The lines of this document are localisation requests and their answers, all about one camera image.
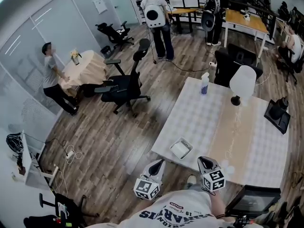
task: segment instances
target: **wooden desk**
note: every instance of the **wooden desk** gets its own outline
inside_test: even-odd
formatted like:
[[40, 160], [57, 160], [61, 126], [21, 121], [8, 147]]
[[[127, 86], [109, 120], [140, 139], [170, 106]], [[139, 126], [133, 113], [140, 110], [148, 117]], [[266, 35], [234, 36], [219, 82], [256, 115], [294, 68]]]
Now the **wooden desk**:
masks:
[[[289, 25], [285, 24], [284, 22], [280, 21], [280, 20], [276, 20], [277, 24], [279, 25], [279, 27], [281, 28], [281, 33], [280, 33], [280, 36], [282, 36], [283, 32], [286, 34], [286, 37], [285, 37], [285, 42], [287, 43], [291, 34], [289, 33]], [[301, 55], [300, 57], [302, 56], [303, 54], [303, 51], [304, 51], [304, 41], [302, 40], [301, 37], [300, 38], [300, 42], [301, 42], [301, 45], [302, 45], [302, 50], [301, 50]]]
[[225, 29], [224, 47], [227, 46], [228, 24], [243, 26], [245, 28], [254, 30], [256, 32], [255, 41], [257, 40], [258, 31], [264, 33], [264, 38], [262, 41], [261, 49], [258, 54], [258, 58], [260, 58], [262, 55], [262, 52], [263, 52], [264, 45], [265, 45], [266, 36], [268, 34], [267, 28], [266, 28], [265, 24], [262, 22], [261, 18], [251, 15], [250, 21], [246, 21], [244, 19], [244, 16], [240, 12], [228, 9], [226, 12], [226, 29]]
[[172, 14], [176, 17], [176, 22], [177, 22], [177, 31], [182, 34], [182, 27], [181, 27], [181, 20], [180, 20], [180, 14], [188, 13], [188, 18], [189, 18], [189, 29], [190, 33], [193, 31], [192, 28], [192, 20], [191, 20], [191, 13], [194, 13], [194, 18], [196, 20], [196, 11], [198, 9], [177, 9], [176, 11], [168, 11], [169, 14]]
[[[279, 188], [288, 151], [288, 131], [281, 134], [265, 117], [268, 102], [251, 97], [248, 106], [233, 106], [229, 88], [188, 77], [151, 151], [199, 171], [198, 157], [215, 159], [226, 179], [241, 185]], [[193, 147], [179, 159], [170, 147], [184, 137]]]

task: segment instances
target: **white bottle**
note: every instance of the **white bottle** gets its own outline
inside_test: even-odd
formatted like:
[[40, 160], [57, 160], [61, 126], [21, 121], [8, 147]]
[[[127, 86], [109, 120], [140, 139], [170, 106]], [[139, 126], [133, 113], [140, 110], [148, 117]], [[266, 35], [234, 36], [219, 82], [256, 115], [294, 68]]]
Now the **white bottle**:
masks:
[[201, 77], [201, 89], [200, 89], [200, 93], [202, 95], [206, 95], [207, 94], [207, 90], [208, 90], [208, 84], [209, 84], [209, 73], [204, 73], [203, 76]]

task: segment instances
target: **beige tablecloth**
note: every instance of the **beige tablecloth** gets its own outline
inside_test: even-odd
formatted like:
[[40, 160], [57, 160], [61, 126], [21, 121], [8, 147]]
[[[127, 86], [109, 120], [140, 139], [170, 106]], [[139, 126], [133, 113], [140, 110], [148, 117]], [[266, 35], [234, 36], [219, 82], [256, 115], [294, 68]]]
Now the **beige tablecloth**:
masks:
[[70, 77], [68, 82], [63, 79], [59, 80], [59, 84], [63, 89], [69, 89], [73, 86], [81, 86], [84, 84], [101, 85], [106, 80], [109, 68], [104, 64], [104, 59], [92, 50], [80, 53], [79, 64], [75, 65], [70, 61], [63, 72]]

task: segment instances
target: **screen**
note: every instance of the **screen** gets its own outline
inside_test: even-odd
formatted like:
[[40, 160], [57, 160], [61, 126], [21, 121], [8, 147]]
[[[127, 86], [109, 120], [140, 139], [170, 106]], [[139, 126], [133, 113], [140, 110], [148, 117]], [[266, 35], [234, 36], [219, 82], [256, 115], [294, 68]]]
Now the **screen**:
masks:
[[261, 212], [272, 202], [273, 199], [274, 197], [245, 195], [233, 209], [243, 210], [246, 212]]

